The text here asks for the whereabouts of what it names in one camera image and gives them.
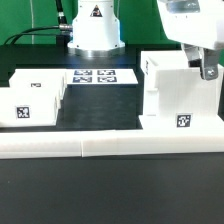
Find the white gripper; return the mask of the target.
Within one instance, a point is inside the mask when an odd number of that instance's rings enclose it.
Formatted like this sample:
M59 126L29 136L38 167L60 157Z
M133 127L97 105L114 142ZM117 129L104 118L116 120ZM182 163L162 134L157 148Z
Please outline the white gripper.
M224 0L157 0L157 5L167 38L182 43L188 66L200 67L204 80L216 79L224 49Z

